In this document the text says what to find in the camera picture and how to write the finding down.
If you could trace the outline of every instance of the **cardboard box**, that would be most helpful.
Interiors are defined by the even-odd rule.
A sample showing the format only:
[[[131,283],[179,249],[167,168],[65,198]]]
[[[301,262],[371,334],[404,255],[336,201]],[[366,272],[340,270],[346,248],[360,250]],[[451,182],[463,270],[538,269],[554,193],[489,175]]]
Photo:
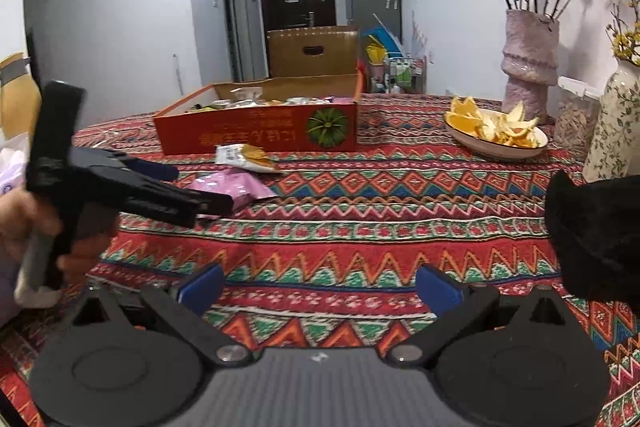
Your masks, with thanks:
[[[216,145],[248,143],[266,151],[353,151],[361,74],[277,77],[257,82],[210,84],[158,112],[154,124],[162,152],[212,153]],[[261,87],[264,100],[294,96],[336,97],[322,105],[274,105],[186,111],[199,103],[231,99],[238,87]]]

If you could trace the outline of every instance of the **blue gripper pad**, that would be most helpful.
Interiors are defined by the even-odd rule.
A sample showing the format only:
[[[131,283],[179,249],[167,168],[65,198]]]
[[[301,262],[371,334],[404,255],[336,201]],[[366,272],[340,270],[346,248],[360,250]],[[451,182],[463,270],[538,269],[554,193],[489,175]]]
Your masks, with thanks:
[[[198,317],[202,317],[220,298],[224,283],[222,266],[210,264],[180,282],[175,289],[175,299]]]
[[[459,306],[465,299],[465,285],[429,265],[418,268],[415,286],[418,297],[438,317]]]

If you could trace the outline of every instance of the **vase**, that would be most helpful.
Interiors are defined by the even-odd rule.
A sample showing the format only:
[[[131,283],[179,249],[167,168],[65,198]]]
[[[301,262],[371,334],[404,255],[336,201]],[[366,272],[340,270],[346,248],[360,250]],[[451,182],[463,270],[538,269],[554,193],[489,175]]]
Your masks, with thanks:
[[[602,108],[582,170],[585,181],[610,180],[629,174],[639,121],[640,68],[618,60],[618,69],[611,75],[602,95]]]
[[[559,24],[545,15],[507,10],[507,41],[502,70],[509,76],[502,112],[522,100],[527,120],[546,120],[549,86],[558,83]]]

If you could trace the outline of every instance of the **pink snack package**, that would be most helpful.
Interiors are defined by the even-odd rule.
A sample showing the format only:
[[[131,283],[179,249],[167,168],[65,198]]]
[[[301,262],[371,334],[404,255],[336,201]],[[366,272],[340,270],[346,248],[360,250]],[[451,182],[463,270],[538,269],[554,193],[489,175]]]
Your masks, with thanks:
[[[191,182],[188,188],[202,192],[228,194],[234,198],[234,212],[256,200],[265,200],[277,195],[269,187],[260,183],[251,174],[242,169],[227,169],[225,171],[212,172],[204,176],[204,178]],[[198,217],[218,219],[220,216],[200,214]]]

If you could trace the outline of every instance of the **patterned tablecloth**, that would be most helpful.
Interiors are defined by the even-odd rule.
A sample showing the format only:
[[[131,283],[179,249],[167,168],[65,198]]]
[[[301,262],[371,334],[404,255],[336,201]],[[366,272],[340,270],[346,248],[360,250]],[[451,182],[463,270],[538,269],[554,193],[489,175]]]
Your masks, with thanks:
[[[551,283],[609,365],[598,426],[635,425],[638,321],[626,305],[567,296],[546,237],[549,178],[565,169],[579,180],[581,166],[554,146],[527,164],[488,162],[446,133],[448,105],[436,96],[365,95],[357,152],[280,153],[284,173],[266,178],[279,197],[194,230],[124,215],[94,275],[136,287],[219,261],[226,288],[206,319],[248,347],[376,344],[381,351],[434,319],[415,294],[421,263],[512,295]],[[212,155],[164,158],[148,116],[89,127],[77,143],[175,164],[181,185],[219,169]],[[25,312],[0,336],[0,388],[30,425],[42,422],[24,378],[55,317]]]

